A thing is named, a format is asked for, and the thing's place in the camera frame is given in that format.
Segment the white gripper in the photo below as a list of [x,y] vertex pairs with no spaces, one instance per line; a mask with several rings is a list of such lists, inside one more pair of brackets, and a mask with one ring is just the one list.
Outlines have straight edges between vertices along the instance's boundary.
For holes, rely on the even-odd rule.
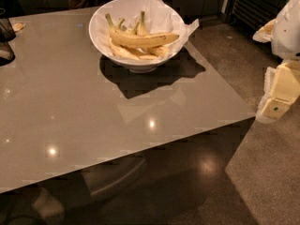
[[264,95],[256,112],[256,120],[272,123],[280,119],[300,97],[300,0],[289,0],[275,20],[261,27],[252,37],[255,41],[271,41],[272,53],[284,60],[264,75]]

